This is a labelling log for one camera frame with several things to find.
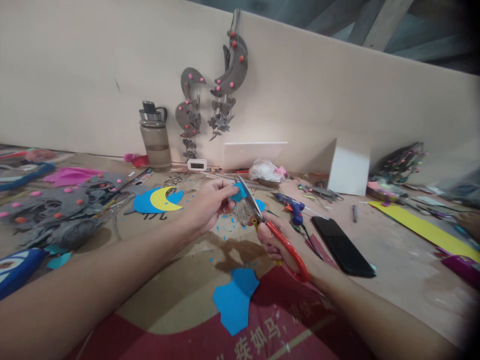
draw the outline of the scissor blade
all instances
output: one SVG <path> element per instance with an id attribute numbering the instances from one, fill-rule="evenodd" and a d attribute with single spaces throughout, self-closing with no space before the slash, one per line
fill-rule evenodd
<path id="1" fill-rule="evenodd" d="M 262 212 L 260 211 L 260 208 L 259 208 L 257 202 L 255 201 L 254 196 L 250 192 L 249 187 L 247 186 L 247 184 L 245 183 L 245 181 L 242 179 L 242 177 L 240 175 L 238 175 L 238 178 L 240 179 L 241 185 L 243 186 L 243 188 L 246 192 L 246 198 L 248 199 L 248 202 L 250 203 L 250 206 L 253 208 L 253 211 L 255 211 L 256 214 L 261 217 Z"/>

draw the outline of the red scissor handle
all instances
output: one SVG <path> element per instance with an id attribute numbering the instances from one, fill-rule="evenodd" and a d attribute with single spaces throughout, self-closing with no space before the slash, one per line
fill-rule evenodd
<path id="1" fill-rule="evenodd" d="M 282 245 L 286 248 L 286 250 L 290 253 L 293 260 L 295 260 L 296 265 L 300 269 L 300 274 L 297 274 L 295 271 L 290 269 L 293 277 L 302 283 L 306 283 L 310 280 L 310 274 L 307 271 L 307 267 L 305 266 L 304 261 L 297 253 L 297 250 L 292 246 L 292 244 L 287 240 L 287 238 L 275 227 L 273 222 L 267 221 L 265 225 L 270 229 L 270 231 L 275 235 L 275 237 L 282 243 Z"/>

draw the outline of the black phone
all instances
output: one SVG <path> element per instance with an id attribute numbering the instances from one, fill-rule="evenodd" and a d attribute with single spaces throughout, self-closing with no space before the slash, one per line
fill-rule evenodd
<path id="1" fill-rule="evenodd" d="M 377 276 L 335 220 L 313 216 L 311 222 L 344 273 L 362 278 Z"/>

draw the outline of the wall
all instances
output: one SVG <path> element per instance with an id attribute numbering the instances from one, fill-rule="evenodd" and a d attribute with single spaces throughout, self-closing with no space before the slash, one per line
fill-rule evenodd
<path id="1" fill-rule="evenodd" d="M 181 0 L 3 0 L 0 143 L 143 153 L 138 109 L 151 100 L 170 110 L 172 158 L 183 161 L 173 115 L 183 101 L 180 74 L 192 66 L 212 84 L 223 73 L 231 20 L 230 13 Z M 329 146 L 344 135 L 371 144 L 372 164 L 424 141 L 430 155 L 413 178 L 418 183 L 479 165 L 476 76 L 248 13 L 240 33 L 247 78 L 235 93 L 231 132 L 212 142 L 213 97 L 202 91 L 198 153 L 212 165 L 221 161 L 224 142 L 287 141 L 287 169 L 325 172 Z"/>

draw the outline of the blue craft item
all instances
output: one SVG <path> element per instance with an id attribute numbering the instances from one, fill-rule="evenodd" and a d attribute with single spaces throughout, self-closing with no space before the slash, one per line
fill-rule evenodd
<path id="1" fill-rule="evenodd" d="M 239 203 L 242 199 L 245 199 L 247 197 L 247 192 L 245 191 L 243 185 L 240 182 L 237 182 L 233 186 L 236 186 L 237 188 L 239 188 L 240 191 L 237 192 L 235 195 L 231 196 L 231 199 L 234 202 Z"/>
<path id="2" fill-rule="evenodd" d="M 232 281 L 218 286 L 213 293 L 213 302 L 220 312 L 220 321 L 231 336 L 249 325 L 250 298 L 260 282 L 249 268 L 233 270 Z"/>
<path id="3" fill-rule="evenodd" d="M 63 249 L 60 246 L 55 244 L 50 244 L 48 246 L 45 246 L 43 250 L 48 251 L 50 255 L 65 254 L 69 252 L 69 250 Z"/>
<path id="4" fill-rule="evenodd" d="M 47 268 L 50 268 L 52 270 L 58 269 L 62 265 L 65 265 L 65 263 L 70 260 L 70 257 L 72 256 L 71 252 L 67 252 L 66 254 L 63 254 L 59 257 L 56 257 L 48 262 L 46 265 Z"/>
<path id="5" fill-rule="evenodd" d="M 6 190 L 13 190 L 16 188 L 21 187 L 22 185 L 28 184 L 30 181 L 39 178 L 46 173 L 51 172 L 52 170 L 55 170 L 55 165 L 49 162 L 34 162 L 34 161 L 29 161 L 29 164 L 35 164 L 35 165 L 43 165 L 40 167 L 37 171 L 31 172 L 28 175 L 23 176 L 22 178 L 19 178 L 18 180 L 15 180 L 13 182 L 7 183 L 0 185 L 0 192 L 6 191 Z"/>
<path id="6" fill-rule="evenodd" d="M 0 300 L 20 289 L 37 270 L 48 252 L 39 248 L 20 250 L 0 260 Z"/>
<path id="7" fill-rule="evenodd" d="M 255 202 L 258 205 L 258 208 L 260 209 L 261 212 L 265 211 L 265 209 L 267 208 L 267 205 L 265 205 L 265 203 L 262 200 L 255 199 Z"/>
<path id="8" fill-rule="evenodd" d="M 152 205 L 150 202 L 150 196 L 154 192 L 156 192 L 158 189 L 161 189 L 162 187 L 156 187 L 152 190 L 144 192 L 142 195 L 137 195 L 135 197 L 135 200 L 133 201 L 133 208 L 135 211 L 141 213 L 141 214 L 162 214 L 166 213 L 166 211 L 159 210 L 155 206 Z M 167 200 L 171 203 L 178 204 L 180 200 L 182 200 L 184 196 L 183 191 L 178 191 L 170 196 L 167 196 Z"/>

